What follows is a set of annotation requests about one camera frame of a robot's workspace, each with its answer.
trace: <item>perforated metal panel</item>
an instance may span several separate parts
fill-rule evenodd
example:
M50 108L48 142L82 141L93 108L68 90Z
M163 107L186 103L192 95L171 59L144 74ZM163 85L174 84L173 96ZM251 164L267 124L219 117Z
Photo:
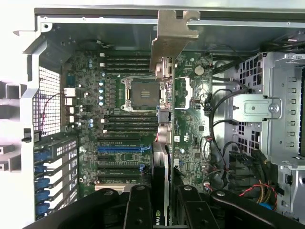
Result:
M75 190L72 192L72 194L63 202L63 204L59 207L59 209L64 208L65 206L69 205L70 203L73 203L77 200L77 191Z
M33 98L34 131L48 136L61 130L60 75L39 67L39 90Z
M263 55L254 56L239 66L236 78L244 85L251 87L255 94L262 94L262 59ZM251 153L252 149L260 149L261 143L261 123L240 122L238 125L238 135L234 141L238 142L244 153Z

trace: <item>screw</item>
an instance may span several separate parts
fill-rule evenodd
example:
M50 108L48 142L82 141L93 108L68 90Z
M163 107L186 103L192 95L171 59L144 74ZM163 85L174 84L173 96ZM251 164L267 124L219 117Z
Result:
M108 192L105 192L105 193L104 193L105 196L111 196L112 194L113 194L112 191L108 191Z
M225 196L225 193L223 191L218 191L216 194L218 196L220 196L220 197L224 197Z
M186 190L186 191L191 191L191 190L192 190L192 187L191 187L191 186L185 186L185 187L184 187L184 190Z
M143 190L143 189L145 189L144 186L138 186L138 187L137 187L137 190Z
M271 105L269 106L269 111L271 111L271 112L276 112L276 105L271 104Z

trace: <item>cpu socket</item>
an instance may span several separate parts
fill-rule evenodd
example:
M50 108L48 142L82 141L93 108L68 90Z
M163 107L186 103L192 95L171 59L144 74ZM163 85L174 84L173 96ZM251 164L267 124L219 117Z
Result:
M163 100L162 91L164 83L157 82L155 77L125 78L121 80L125 84L125 105L121 109L128 112L155 111L156 106Z

